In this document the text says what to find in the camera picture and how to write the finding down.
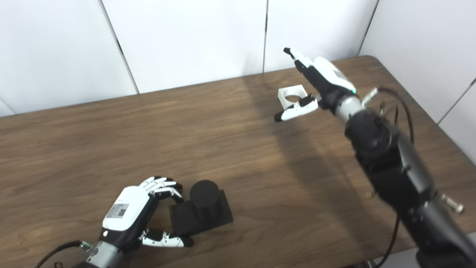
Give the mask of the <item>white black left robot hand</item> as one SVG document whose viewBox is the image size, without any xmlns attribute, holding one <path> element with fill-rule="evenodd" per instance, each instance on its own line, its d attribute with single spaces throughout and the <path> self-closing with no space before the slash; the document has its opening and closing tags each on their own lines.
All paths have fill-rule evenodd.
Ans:
<svg viewBox="0 0 476 268">
<path fill-rule="evenodd" d="M 160 201 L 172 198 L 184 202 L 182 185 L 172 178 L 152 176 L 139 185 L 125 187 L 103 219 L 99 241 L 116 247 L 126 254 L 140 246 L 186 248 L 192 247 L 190 237 L 178 236 L 148 227 Z"/>
</svg>

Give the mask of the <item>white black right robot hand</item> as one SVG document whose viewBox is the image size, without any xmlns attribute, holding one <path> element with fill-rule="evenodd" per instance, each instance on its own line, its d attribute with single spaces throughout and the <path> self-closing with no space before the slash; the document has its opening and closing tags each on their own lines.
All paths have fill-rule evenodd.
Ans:
<svg viewBox="0 0 476 268">
<path fill-rule="evenodd" d="M 347 122 L 353 115 L 364 110 L 356 94 L 355 86 L 330 61 L 318 57 L 311 60 L 293 48 L 284 48 L 291 56 L 296 69 L 317 90 L 318 96 L 309 94 L 275 114 L 275 122 L 301 117 L 317 109 L 330 110 L 333 115 Z"/>
</svg>

